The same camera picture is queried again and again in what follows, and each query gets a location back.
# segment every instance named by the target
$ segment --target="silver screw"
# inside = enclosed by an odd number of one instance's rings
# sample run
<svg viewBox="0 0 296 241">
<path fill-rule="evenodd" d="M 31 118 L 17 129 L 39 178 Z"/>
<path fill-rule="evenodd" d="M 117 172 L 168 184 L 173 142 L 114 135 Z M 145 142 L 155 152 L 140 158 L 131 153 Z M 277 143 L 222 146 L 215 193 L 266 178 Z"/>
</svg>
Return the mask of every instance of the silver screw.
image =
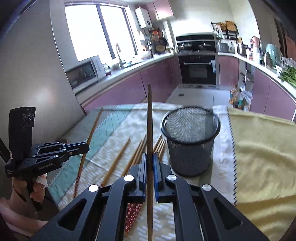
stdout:
<svg viewBox="0 0 296 241">
<path fill-rule="evenodd" d="M 171 174 L 171 175 L 167 176 L 167 179 L 170 180 L 170 181 L 174 181 L 174 180 L 177 179 L 177 177 L 175 175 Z"/>
<path fill-rule="evenodd" d="M 126 182 L 131 182 L 133 179 L 134 179 L 134 177 L 133 177 L 132 175 L 126 175 L 126 176 L 124 177 L 124 180 L 125 180 Z"/>
<path fill-rule="evenodd" d="M 95 192 L 98 189 L 99 189 L 99 187 L 97 185 L 95 185 L 95 184 L 89 186 L 89 191 L 90 192 Z"/>
<path fill-rule="evenodd" d="M 212 187 L 211 187 L 211 185 L 209 185 L 209 184 L 204 184 L 203 186 L 202 186 L 202 188 L 203 188 L 203 190 L 205 190 L 205 191 L 211 191 L 212 190 Z"/>
</svg>

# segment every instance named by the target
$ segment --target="yellow cloth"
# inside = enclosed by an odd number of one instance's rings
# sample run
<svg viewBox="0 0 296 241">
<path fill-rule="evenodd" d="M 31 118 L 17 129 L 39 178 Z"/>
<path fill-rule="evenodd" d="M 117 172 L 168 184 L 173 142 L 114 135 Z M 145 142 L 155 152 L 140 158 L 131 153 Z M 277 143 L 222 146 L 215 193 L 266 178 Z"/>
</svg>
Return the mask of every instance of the yellow cloth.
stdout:
<svg viewBox="0 0 296 241">
<path fill-rule="evenodd" d="M 296 216 L 294 122 L 229 108 L 237 164 L 237 208 L 270 241 Z"/>
</svg>

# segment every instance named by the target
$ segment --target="green vegetable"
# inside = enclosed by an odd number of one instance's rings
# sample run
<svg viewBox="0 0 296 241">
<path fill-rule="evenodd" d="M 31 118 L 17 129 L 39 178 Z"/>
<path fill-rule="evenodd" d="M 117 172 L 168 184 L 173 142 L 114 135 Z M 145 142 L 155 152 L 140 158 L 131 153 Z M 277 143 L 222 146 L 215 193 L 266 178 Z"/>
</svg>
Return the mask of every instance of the green vegetable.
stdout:
<svg viewBox="0 0 296 241">
<path fill-rule="evenodd" d="M 296 68 L 288 67 L 281 71 L 280 79 L 288 82 L 294 88 L 296 88 Z"/>
</svg>

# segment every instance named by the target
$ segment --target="plastic bottle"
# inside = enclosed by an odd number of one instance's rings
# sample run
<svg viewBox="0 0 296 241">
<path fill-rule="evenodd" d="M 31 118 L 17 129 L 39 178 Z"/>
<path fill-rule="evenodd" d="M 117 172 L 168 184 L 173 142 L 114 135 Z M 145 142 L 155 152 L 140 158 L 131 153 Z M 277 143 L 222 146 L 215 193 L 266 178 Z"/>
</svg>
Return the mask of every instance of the plastic bottle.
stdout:
<svg viewBox="0 0 296 241">
<path fill-rule="evenodd" d="M 243 100 L 244 100 L 244 97 L 239 89 L 234 95 L 233 107 L 238 108 L 238 109 L 242 109 L 243 108 L 243 106 L 242 106 Z"/>
<path fill-rule="evenodd" d="M 229 97 L 229 104 L 233 105 L 234 103 L 234 95 L 237 92 L 237 85 L 234 85 L 232 90 L 230 91 L 230 97 Z"/>
</svg>

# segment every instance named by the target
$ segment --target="water heater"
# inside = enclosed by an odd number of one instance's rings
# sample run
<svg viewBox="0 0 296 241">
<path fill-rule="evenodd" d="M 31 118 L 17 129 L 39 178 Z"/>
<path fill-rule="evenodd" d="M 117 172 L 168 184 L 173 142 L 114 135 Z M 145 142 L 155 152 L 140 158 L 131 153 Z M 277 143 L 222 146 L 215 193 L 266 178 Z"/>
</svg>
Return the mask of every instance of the water heater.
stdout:
<svg viewBox="0 0 296 241">
<path fill-rule="evenodd" d="M 137 8 L 136 15 L 141 28 L 153 28 L 148 11 L 144 8 Z"/>
</svg>

